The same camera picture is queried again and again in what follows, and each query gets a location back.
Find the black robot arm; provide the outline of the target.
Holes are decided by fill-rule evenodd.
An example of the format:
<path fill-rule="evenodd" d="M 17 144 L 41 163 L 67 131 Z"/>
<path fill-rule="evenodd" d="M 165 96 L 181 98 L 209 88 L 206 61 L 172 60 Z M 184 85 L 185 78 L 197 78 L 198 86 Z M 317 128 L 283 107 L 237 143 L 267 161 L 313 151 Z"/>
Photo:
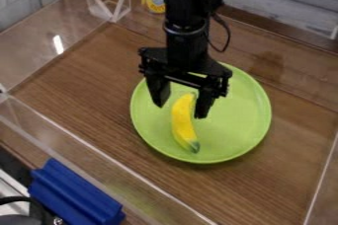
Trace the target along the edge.
<path fill-rule="evenodd" d="M 170 98 L 170 84 L 198 90 L 194 116 L 209 115 L 214 101 L 225 97 L 233 71 L 209 54 L 210 22 L 220 21 L 217 9 L 224 0 L 165 0 L 165 47 L 140 49 L 142 62 L 140 70 L 145 74 L 153 101 L 162 107 Z"/>

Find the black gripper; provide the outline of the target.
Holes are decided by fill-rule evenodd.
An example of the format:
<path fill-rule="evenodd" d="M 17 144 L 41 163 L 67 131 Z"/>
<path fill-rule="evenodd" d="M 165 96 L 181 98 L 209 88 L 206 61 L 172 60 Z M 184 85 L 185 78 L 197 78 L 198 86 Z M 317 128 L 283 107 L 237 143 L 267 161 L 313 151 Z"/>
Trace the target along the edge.
<path fill-rule="evenodd" d="M 156 105 L 162 108 L 170 98 L 170 83 L 176 82 L 198 90 L 196 118 L 208 118 L 209 111 L 220 97 L 229 93 L 233 71 L 209 55 L 190 61 L 188 58 L 173 60 L 164 47 L 140 49 L 149 90 Z"/>

